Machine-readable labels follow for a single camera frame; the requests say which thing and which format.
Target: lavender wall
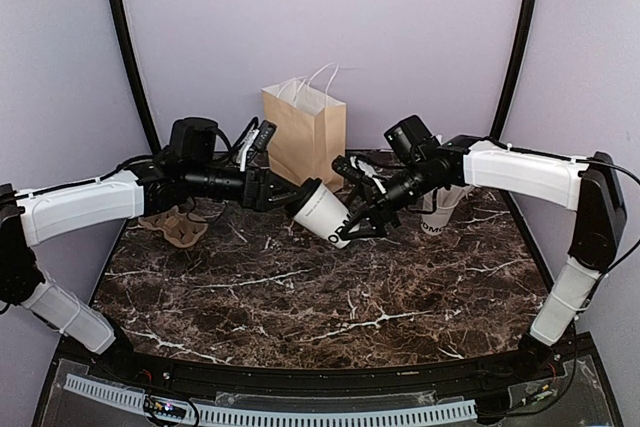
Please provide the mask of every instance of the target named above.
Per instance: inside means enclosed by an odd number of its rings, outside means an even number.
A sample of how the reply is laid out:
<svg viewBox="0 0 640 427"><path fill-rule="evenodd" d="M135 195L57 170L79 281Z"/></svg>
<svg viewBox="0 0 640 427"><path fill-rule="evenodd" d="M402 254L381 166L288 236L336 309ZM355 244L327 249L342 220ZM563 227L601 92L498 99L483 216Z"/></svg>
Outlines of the lavender wall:
<svg viewBox="0 0 640 427"><path fill-rule="evenodd" d="M145 151L108 0L0 0L0 182L95 176ZM88 299L119 224L53 239L40 266ZM26 311L0 317L0 422L31 425L58 335Z"/></svg>
<svg viewBox="0 0 640 427"><path fill-rule="evenodd" d="M420 113L445 136L485 134L520 0L126 0L149 102L166 141L178 116L230 135L261 115L260 89L339 61L348 146Z"/></svg>
<svg viewBox="0 0 640 427"><path fill-rule="evenodd" d="M505 140L554 152L603 150L640 172L640 10L638 0L538 0ZM639 190L624 182L629 206L624 247L640 236ZM519 199L557 274L575 217ZM625 425L640 419L640 257L603 283L580 323L602 354Z"/></svg>

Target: marble tabletop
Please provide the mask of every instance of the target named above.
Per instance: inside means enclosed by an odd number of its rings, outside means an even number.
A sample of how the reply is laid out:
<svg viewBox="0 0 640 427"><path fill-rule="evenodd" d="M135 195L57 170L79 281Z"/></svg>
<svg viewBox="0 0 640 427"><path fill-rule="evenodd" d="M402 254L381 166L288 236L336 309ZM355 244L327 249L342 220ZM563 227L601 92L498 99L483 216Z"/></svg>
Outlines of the marble tabletop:
<svg viewBox="0 0 640 427"><path fill-rule="evenodd" d="M184 250L131 221L98 287L94 307L139 352L304 369L472 358L514 349L546 295L492 190L472 191L440 236L403 212L387 238L342 250L282 211L195 212L221 216Z"/></svg>

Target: white cable channel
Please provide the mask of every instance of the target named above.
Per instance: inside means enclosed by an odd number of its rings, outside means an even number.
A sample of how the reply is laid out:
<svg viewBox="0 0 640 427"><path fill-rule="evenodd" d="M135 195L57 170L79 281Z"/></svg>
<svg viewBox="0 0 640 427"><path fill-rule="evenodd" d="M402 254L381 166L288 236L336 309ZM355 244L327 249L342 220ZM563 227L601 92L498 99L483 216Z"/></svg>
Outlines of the white cable channel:
<svg viewBox="0 0 640 427"><path fill-rule="evenodd" d="M141 389L118 387L97 379L68 374L64 389L83 397L133 414L145 415L142 410L144 392ZM193 425L195 418L189 404L170 400L187 410L184 425ZM385 410L379 412L341 413L293 413L257 410L229 409L194 402L200 413L202 427L423 427L448 425L454 422L475 420L475 401L466 400L450 404L417 407L413 409ZM159 419L180 421L175 417L156 414Z"/></svg>

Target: paper bag handle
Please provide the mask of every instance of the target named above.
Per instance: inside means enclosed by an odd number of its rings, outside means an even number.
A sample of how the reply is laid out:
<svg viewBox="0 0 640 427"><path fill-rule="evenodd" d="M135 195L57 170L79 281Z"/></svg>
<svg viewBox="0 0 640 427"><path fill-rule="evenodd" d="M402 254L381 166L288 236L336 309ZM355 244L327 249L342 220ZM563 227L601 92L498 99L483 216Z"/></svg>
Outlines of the paper bag handle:
<svg viewBox="0 0 640 427"><path fill-rule="evenodd" d="M280 98L280 94L282 94L282 92L284 91L284 89L287 88L288 85L290 85L292 82L295 82L297 80L302 80L302 85L304 85L304 81L307 80L307 76L303 75L302 77L294 77L293 79L287 80L284 84L282 84L282 87L280 87L280 90L278 90L278 93L276 94L276 98ZM295 102L296 97L298 97L298 90L300 90L300 87L298 87L298 89L296 90L296 95L293 97L293 101Z"/></svg>
<svg viewBox="0 0 640 427"><path fill-rule="evenodd" d="M335 79L336 75L338 75L338 70L340 70L340 64L338 62L329 62L324 67L320 68L315 74L309 77L308 80L303 80L300 86L298 87L298 90L296 90L296 95L293 98L293 105L295 105L295 102L298 99L298 94L300 93L300 90L302 90L302 87L304 87L305 84L307 85L307 87L310 86L311 82L313 82L313 79L315 79L318 75L324 72L325 69L331 67L332 65L335 65L336 68L333 71L333 74L331 74L331 78L329 79L329 82L327 82L327 87L324 89L324 106L326 107L329 104L329 88L333 83L333 79Z"/></svg>

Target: black metal pole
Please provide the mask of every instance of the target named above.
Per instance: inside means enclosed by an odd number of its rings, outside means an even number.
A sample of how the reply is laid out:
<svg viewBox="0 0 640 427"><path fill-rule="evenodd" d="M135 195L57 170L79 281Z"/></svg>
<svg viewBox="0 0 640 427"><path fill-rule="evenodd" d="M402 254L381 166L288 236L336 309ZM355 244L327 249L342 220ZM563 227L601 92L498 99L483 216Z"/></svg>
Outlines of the black metal pole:
<svg viewBox="0 0 640 427"><path fill-rule="evenodd" d="M127 25L124 3L122 0L109 0L109 4L111 5L111 15L113 16L113 24L116 28L118 43L120 44L122 61L124 62L124 67L127 71L127 77L129 79L129 85L131 86L133 100L136 103L136 109L138 110L138 116L140 117L140 122L142 122L142 128L144 129L144 134L147 137L149 148L152 153L157 154L161 149L160 140L158 138L156 127L153 123L153 118L151 117L151 111L149 110L147 97L144 93L142 80L140 79L140 72L138 71L138 64L133 52L131 36L129 35L129 26Z"/></svg>
<svg viewBox="0 0 640 427"><path fill-rule="evenodd" d="M536 0L522 0L520 6L520 17L518 18L518 26L516 27L516 35L513 40L513 49L511 50L511 58L507 67L507 74L502 86L500 101L496 109L496 115L491 126L491 137L499 139L504 130L509 115L509 108L513 100L513 94L516 90L520 68L522 67L522 59L527 46L529 30L531 28L531 19L533 18L533 8Z"/></svg>

